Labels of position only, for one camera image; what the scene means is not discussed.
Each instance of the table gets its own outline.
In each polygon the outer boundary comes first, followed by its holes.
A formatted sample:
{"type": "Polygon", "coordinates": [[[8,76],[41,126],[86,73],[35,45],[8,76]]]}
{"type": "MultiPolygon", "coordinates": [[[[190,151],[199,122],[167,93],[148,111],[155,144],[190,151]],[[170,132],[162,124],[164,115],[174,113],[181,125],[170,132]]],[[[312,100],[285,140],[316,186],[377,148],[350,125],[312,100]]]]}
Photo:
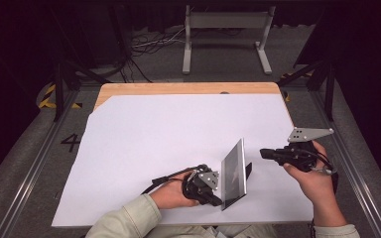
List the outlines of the table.
{"type": "Polygon", "coordinates": [[[224,211],[210,205],[162,210],[161,224],[309,221],[312,204],[297,182],[259,154],[262,147],[287,145],[292,130],[280,89],[272,82],[105,84],[53,226],[92,225],[140,194],[151,179],[184,168],[207,164],[220,171],[241,138],[246,163],[254,168],[248,194],[224,211]]]}

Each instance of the metal frame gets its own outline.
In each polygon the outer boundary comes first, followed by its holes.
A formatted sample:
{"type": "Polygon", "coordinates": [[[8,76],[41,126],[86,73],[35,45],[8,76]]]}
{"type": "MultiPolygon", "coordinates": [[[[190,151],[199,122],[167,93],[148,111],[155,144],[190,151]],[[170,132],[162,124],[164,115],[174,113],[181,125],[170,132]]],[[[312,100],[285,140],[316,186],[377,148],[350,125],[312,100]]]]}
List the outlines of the metal frame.
{"type": "Polygon", "coordinates": [[[271,74],[272,69],[265,54],[265,44],[274,12],[275,7],[270,7],[268,12],[192,12],[190,5],[187,5],[183,74],[191,73],[191,28],[262,28],[262,39],[260,42],[255,42],[255,46],[265,74],[271,74]]]}

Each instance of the yellow tape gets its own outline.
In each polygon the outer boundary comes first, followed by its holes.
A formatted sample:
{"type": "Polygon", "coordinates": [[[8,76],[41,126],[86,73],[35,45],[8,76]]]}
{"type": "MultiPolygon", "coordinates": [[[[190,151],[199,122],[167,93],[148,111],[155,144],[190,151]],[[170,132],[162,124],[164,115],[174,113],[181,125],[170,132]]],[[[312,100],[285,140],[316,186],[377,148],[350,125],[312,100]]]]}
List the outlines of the yellow tape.
{"type": "MultiPolygon", "coordinates": [[[[51,98],[52,93],[55,91],[56,88],[57,86],[52,82],[52,84],[49,86],[48,90],[46,91],[46,94],[43,97],[42,102],[39,104],[39,108],[44,108],[44,107],[57,108],[57,105],[55,103],[49,102],[49,99],[51,98]]],[[[82,103],[73,103],[71,108],[74,108],[74,109],[82,108],[82,103]]]]}
{"type": "MultiPolygon", "coordinates": [[[[292,72],[288,72],[288,73],[284,73],[283,75],[281,75],[281,79],[284,79],[290,75],[292,75],[293,73],[292,72]]],[[[308,72],[308,73],[305,73],[302,75],[303,77],[311,77],[312,76],[312,73],[311,72],[308,72]]]]}
{"type": "Polygon", "coordinates": [[[287,91],[283,91],[284,100],[289,102],[290,101],[290,94],[287,91]]]}

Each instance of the white surface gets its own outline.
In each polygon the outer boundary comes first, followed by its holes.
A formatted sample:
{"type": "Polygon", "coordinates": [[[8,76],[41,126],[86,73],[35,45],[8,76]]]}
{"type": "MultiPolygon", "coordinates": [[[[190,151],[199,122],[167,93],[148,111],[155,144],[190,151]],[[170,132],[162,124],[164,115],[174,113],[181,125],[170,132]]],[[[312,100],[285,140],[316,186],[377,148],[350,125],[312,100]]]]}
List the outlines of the white surface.
{"type": "Polygon", "coordinates": [[[92,225],[152,179],[188,167],[220,171],[240,138],[246,163],[253,163],[248,194],[224,211],[210,205],[163,210],[162,224],[311,220],[312,205],[296,181],[259,153],[288,145],[292,130],[281,94],[111,97],[88,118],[52,225],[92,225]]]}

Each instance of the hand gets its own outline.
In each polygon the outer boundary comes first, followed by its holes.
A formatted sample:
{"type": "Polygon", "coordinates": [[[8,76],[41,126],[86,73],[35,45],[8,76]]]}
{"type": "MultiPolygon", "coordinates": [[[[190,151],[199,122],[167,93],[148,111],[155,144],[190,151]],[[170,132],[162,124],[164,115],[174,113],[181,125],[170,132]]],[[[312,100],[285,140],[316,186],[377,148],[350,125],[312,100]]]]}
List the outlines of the hand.
{"type": "MultiPolygon", "coordinates": [[[[326,156],[324,147],[316,141],[313,141],[313,143],[317,151],[326,156]]],[[[317,160],[317,168],[322,167],[323,162],[321,160],[317,160]]],[[[330,176],[314,171],[310,171],[308,173],[301,172],[290,164],[284,164],[284,169],[290,176],[299,182],[303,193],[312,203],[322,202],[327,199],[334,198],[332,180],[330,176]]]]}
{"type": "Polygon", "coordinates": [[[189,174],[191,174],[191,172],[172,177],[171,180],[165,182],[162,186],[150,194],[159,209],[199,205],[197,200],[185,198],[182,192],[182,181],[185,176],[189,174]]]}
{"type": "MultiPolygon", "coordinates": [[[[321,144],[314,141],[314,146],[318,152],[326,156],[326,151],[321,144]]],[[[321,160],[317,160],[317,167],[323,167],[321,160]]],[[[284,169],[299,182],[303,193],[314,205],[316,226],[336,227],[347,224],[336,202],[330,176],[317,171],[301,172],[290,164],[284,164],[284,169]]]]}

